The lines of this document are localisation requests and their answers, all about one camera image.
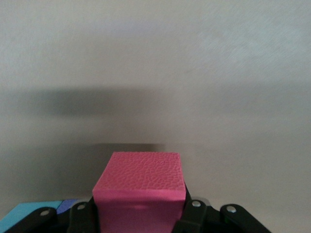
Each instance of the block top face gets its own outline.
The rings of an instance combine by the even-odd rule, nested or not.
[[[114,152],[93,191],[99,190],[185,192],[179,153]]]

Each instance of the gray wall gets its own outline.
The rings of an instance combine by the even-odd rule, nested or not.
[[[311,231],[311,2],[1,1],[0,218],[87,197],[114,150]]]

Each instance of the block front face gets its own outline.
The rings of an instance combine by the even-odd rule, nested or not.
[[[180,156],[115,152],[93,196],[102,232],[170,233],[186,197]]]

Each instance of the gray surface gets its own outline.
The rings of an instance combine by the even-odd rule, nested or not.
[[[89,196],[114,150],[165,150],[194,196],[311,232],[310,8],[1,1],[0,218]]]

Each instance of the pink block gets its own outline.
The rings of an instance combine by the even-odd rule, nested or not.
[[[171,233],[186,198],[180,156],[114,152],[93,197],[102,233]]]

